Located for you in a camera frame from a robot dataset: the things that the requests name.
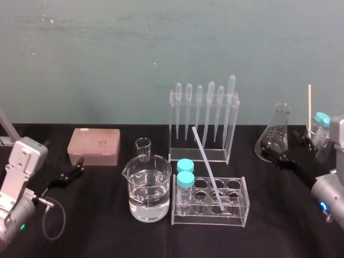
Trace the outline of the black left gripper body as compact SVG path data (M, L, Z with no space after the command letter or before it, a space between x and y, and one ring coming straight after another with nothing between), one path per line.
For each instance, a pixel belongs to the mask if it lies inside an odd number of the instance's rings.
M64 188L67 183L67 173L60 167L46 162L43 167L33 175L26 186L36 197L42 197L52 188Z

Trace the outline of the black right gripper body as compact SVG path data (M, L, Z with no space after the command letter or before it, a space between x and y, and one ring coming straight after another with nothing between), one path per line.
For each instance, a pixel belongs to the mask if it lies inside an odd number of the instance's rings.
M318 177L330 173L310 149L287 150L284 158L284 168L292 170L309 189L312 189Z

